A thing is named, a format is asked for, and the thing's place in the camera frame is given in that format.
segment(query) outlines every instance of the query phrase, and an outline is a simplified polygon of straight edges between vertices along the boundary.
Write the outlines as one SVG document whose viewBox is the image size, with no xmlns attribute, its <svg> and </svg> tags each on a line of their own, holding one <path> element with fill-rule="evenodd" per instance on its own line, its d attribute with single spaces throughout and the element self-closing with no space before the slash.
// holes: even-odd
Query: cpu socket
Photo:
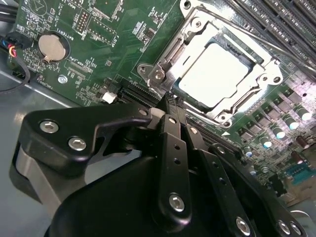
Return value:
<svg viewBox="0 0 316 237">
<path fill-rule="evenodd" d="M 279 62 L 251 37 L 214 18 L 210 13 L 227 18 L 214 6 L 181 0 L 180 9 L 185 22 L 173 40 L 154 65 L 139 64 L 137 71 L 160 97 L 176 87 L 189 98 L 188 112 L 230 127 L 241 107 L 255 103 L 268 85 L 282 83 Z"/>
</svg>

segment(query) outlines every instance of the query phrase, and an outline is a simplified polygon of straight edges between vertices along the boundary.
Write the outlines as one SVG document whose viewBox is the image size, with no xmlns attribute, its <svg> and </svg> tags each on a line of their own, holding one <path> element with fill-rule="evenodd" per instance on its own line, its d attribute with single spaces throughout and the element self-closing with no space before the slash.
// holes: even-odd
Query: motherboard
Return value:
<svg viewBox="0 0 316 237">
<path fill-rule="evenodd" d="M 34 80 L 81 106 L 150 108 L 172 93 L 206 143 L 239 151 L 286 203 L 309 198 L 313 76 L 212 12 L 316 68 L 312 0 L 21 0 L 15 31 L 33 46 L 17 53 Z"/>
</svg>

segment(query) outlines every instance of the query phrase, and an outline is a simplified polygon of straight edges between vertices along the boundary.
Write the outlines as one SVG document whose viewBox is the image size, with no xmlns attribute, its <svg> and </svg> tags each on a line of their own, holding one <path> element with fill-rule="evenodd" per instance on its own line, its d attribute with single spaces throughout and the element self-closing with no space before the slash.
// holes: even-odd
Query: wire connector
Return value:
<svg viewBox="0 0 316 237">
<path fill-rule="evenodd" d="M 17 31 L 7 34 L 4 40 L 15 48 L 20 48 L 22 50 L 27 49 L 33 45 L 33 40 Z"/>
</svg>

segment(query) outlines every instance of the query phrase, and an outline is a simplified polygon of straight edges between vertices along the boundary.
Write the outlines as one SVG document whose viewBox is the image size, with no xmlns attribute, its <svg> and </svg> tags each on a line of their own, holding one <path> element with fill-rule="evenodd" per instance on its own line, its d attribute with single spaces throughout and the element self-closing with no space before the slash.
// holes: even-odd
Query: capacitor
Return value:
<svg viewBox="0 0 316 237">
<path fill-rule="evenodd" d="M 302 136 L 298 136 L 296 138 L 296 142 L 303 148 L 303 149 L 307 149 L 308 147 L 310 147 L 310 145 L 308 144 L 308 142 L 304 139 L 304 137 Z"/>
<path fill-rule="evenodd" d="M 308 112 L 305 108 L 299 108 L 296 113 L 303 121 L 307 121 L 312 118 L 312 114 Z"/>
<path fill-rule="evenodd" d="M 282 139 L 283 137 L 285 137 L 285 132 L 280 127 L 273 128 L 272 132 L 277 139 Z"/>
<path fill-rule="evenodd" d="M 262 137 L 260 138 L 260 142 L 263 145 L 264 148 L 269 148 L 272 146 L 272 142 L 269 140 L 268 137 Z"/>
<path fill-rule="evenodd" d="M 262 173 L 266 174 L 268 172 L 269 172 L 269 168 L 268 167 L 265 166 L 265 167 L 262 168 Z"/>
<path fill-rule="evenodd" d="M 288 117 L 284 120 L 284 122 L 286 123 L 286 125 L 290 128 L 290 130 L 295 130 L 296 128 L 298 128 L 299 123 L 297 121 L 295 121 L 294 118 L 292 117 Z"/>
<path fill-rule="evenodd" d="M 293 162 L 295 162 L 296 164 L 302 164 L 304 162 L 300 154 L 298 154 L 297 152 L 292 152 L 291 157 Z"/>
<path fill-rule="evenodd" d="M 243 152 L 246 155 L 246 157 L 252 157 L 252 151 L 251 151 L 250 147 L 244 147 Z"/>
<path fill-rule="evenodd" d="M 255 167 L 253 165 L 248 167 L 248 171 L 252 176 L 256 176 L 257 175 L 257 171 L 255 170 Z"/>
</svg>

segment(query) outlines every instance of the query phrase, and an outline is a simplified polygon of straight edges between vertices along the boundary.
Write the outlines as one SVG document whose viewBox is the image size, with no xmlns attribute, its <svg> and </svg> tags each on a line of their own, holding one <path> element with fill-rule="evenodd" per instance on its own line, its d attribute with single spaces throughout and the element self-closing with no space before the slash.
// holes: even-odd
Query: silver screw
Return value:
<svg viewBox="0 0 316 237">
<path fill-rule="evenodd" d="M 220 153 L 225 154 L 224 148 L 222 148 L 222 147 L 217 147 L 217 150 L 218 150 Z"/>
<path fill-rule="evenodd" d="M 290 229 L 288 228 L 288 226 L 281 220 L 278 221 L 278 226 L 280 227 L 280 229 L 286 233 L 287 235 L 291 234 Z"/>
<path fill-rule="evenodd" d="M 190 127 L 190 130 L 191 130 L 191 132 L 194 133 L 194 134 L 197 134 L 197 133 L 198 133 L 198 131 L 197 131 L 194 127 Z"/>
<path fill-rule="evenodd" d="M 84 140 L 82 140 L 79 137 L 73 137 L 69 140 L 68 145 L 70 146 L 71 149 L 75 151 L 83 151 L 87 145 Z"/>
<path fill-rule="evenodd" d="M 249 236 L 251 233 L 250 227 L 248 226 L 248 224 L 240 217 L 236 218 L 236 225 L 238 227 L 238 229 L 240 229 L 240 231 L 245 235 L 245 236 Z"/>
<path fill-rule="evenodd" d="M 169 197 L 169 204 L 170 206 L 177 212 L 184 211 L 184 202 L 182 198 L 180 198 L 176 194 L 171 194 Z"/>
<path fill-rule="evenodd" d="M 46 133 L 55 133 L 59 130 L 57 123 L 52 121 L 43 121 L 39 125 L 40 129 Z"/>
<path fill-rule="evenodd" d="M 262 172 L 264 173 L 264 174 L 266 174 L 266 173 L 268 173 L 269 172 L 269 168 L 268 167 L 263 167 L 262 168 Z"/>
<path fill-rule="evenodd" d="M 169 118 L 169 121 L 172 122 L 172 123 L 174 123 L 174 124 L 177 123 L 177 121 L 176 121 L 174 118 Z"/>
<path fill-rule="evenodd" d="M 148 115 L 148 113 L 146 111 L 144 111 L 144 110 L 140 110 L 139 113 L 141 115 L 143 115 L 143 116 L 147 116 Z"/>
<path fill-rule="evenodd" d="M 302 235 L 301 230 L 296 226 L 296 224 L 294 222 L 291 222 L 291 227 L 293 228 L 293 230 L 299 235 Z"/>
<path fill-rule="evenodd" d="M 155 72 L 155 78 L 156 78 L 157 80 L 161 80 L 161 79 L 163 79 L 163 77 L 164 77 L 164 75 L 163 75 L 163 72 L 162 72 L 162 71 L 157 70 L 157 71 Z"/>
<path fill-rule="evenodd" d="M 59 75 L 58 82 L 61 84 L 66 84 L 68 82 L 68 78 L 65 75 Z"/>
</svg>

